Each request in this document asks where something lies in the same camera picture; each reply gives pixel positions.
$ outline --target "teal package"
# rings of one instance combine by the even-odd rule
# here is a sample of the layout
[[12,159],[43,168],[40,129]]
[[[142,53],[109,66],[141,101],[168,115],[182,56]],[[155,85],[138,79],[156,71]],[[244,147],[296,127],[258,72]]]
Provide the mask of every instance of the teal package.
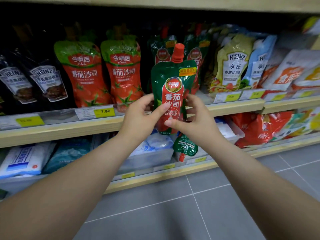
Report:
[[68,165],[91,150],[91,141],[86,138],[73,138],[61,141],[57,151],[42,170],[42,174],[49,174]]
[[261,79],[266,64],[270,59],[273,47],[276,43],[276,35],[268,35],[265,38],[258,38],[253,45],[253,52],[250,55],[248,69],[241,80],[240,89],[255,89]]

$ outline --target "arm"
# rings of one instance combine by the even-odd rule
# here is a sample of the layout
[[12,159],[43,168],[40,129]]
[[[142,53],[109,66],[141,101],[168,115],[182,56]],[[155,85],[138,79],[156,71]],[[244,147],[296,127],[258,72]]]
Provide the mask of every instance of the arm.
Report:
[[144,110],[147,95],[131,104],[119,133],[85,156],[0,203],[3,239],[72,239],[122,162],[152,132],[168,109]]
[[317,239],[320,203],[279,177],[219,132],[203,102],[188,96],[191,123],[166,125],[180,130],[201,146],[225,173],[238,197],[267,239]]

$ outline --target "gray tile floor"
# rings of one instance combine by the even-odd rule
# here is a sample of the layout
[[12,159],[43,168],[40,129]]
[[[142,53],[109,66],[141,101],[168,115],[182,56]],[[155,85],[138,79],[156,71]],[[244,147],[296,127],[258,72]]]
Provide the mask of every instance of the gray tile floor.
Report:
[[[258,158],[320,201],[320,144]],[[74,240],[265,239],[219,168],[102,197]]]

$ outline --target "red cap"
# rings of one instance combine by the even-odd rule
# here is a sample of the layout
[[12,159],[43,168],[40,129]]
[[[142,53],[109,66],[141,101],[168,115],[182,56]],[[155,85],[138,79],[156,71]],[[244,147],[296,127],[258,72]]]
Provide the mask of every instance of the red cap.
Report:
[[164,26],[164,27],[161,29],[161,33],[160,33],[160,38],[161,38],[161,39],[165,39],[166,37],[168,37],[168,30],[169,30],[169,27],[168,27],[168,26]]
[[184,44],[178,43],[174,45],[171,61],[173,63],[181,63],[184,58]]
[[199,36],[201,34],[201,28],[202,28],[202,24],[195,25],[194,33],[196,36]]

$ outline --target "shelf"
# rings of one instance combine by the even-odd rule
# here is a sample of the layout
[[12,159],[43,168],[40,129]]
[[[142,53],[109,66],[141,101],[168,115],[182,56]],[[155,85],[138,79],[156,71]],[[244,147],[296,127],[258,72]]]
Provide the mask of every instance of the shelf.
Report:
[[264,108],[258,113],[269,114],[291,109],[301,109],[311,106],[320,106],[320,96],[293,98],[281,101],[266,102]]
[[[281,145],[274,145],[267,148],[252,150],[247,152],[251,156],[263,157],[279,152],[284,152],[300,147],[305,147],[313,144],[320,143],[320,134],[311,138],[305,138],[301,140],[291,141],[288,143],[283,143]],[[175,177],[180,177],[190,173],[196,173],[208,169],[213,169],[218,167],[217,163],[214,160],[203,161],[199,163],[189,164],[182,167],[167,169],[163,171],[158,171],[154,173],[149,173],[141,176],[136,176],[132,178],[122,179],[118,181],[111,182],[108,188],[105,191],[105,194],[116,192],[119,190],[130,189],[133,187],[138,187],[145,184],[155,183],[158,181],[171,179]]]
[[318,13],[318,0],[3,0],[120,7]]
[[[261,110],[262,99],[207,105],[212,116]],[[123,116],[0,131],[0,148],[118,131]]]

